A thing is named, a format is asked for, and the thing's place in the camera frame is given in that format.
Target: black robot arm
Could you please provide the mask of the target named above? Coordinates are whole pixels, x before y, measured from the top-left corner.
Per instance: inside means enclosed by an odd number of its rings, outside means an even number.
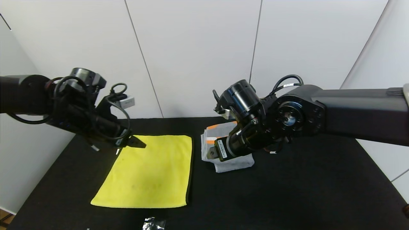
[[[294,137],[318,133],[409,146],[404,88],[322,90],[304,85],[301,78],[296,84],[278,85],[265,98],[258,98],[245,80],[230,86],[220,97],[213,92],[218,102],[215,111],[233,115],[238,122],[228,137],[215,141],[221,161],[263,148],[280,150],[283,142]],[[277,88],[293,85],[299,87],[275,96]]]
[[[114,85],[110,94],[94,106],[99,90],[105,85],[104,78],[84,68],[74,68],[69,76],[51,80],[42,75],[0,77],[0,113],[7,113],[23,123],[47,123],[77,133],[91,145],[92,140],[96,140],[113,147],[144,148],[146,145],[132,135],[129,116],[121,107],[121,102],[127,98],[125,84]],[[115,92],[117,85],[124,85],[125,89]],[[126,115],[128,126],[122,126],[111,114],[111,106]],[[19,114],[42,115],[43,119],[25,120]]]

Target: yellow towel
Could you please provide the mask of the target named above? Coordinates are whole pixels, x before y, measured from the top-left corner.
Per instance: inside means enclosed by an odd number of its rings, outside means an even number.
[[[192,139],[139,136],[145,149],[123,148],[92,205],[167,208],[187,204]]]

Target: white towel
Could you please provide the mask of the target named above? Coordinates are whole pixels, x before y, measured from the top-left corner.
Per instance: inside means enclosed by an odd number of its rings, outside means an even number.
[[[208,159],[207,153],[211,147],[214,147],[214,140],[219,137],[228,136],[229,132],[237,124],[235,122],[228,122],[218,125],[209,126],[201,135],[202,141],[202,160],[214,163],[217,173],[227,172],[236,169],[244,169],[254,165],[253,155],[237,157],[231,160],[220,161],[216,159]]]

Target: white label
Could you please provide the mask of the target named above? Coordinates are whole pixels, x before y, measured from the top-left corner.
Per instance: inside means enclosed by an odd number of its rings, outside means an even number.
[[[283,85],[283,88],[285,88],[285,87],[290,87],[290,86],[294,86],[294,83],[285,84],[285,85]]]
[[[227,158],[225,147],[223,146],[222,140],[218,140],[217,143],[219,144],[220,152],[222,153],[223,158]]]

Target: table surface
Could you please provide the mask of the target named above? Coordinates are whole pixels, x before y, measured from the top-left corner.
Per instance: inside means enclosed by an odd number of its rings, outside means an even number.
[[[200,135],[221,117],[135,119],[140,135],[189,135],[189,204],[170,209],[97,207],[116,149],[93,151],[75,136],[31,193],[8,230],[142,229],[144,218],[172,229],[409,229],[406,204],[354,139],[297,138],[282,152],[253,154],[255,165],[218,174],[200,158]]]

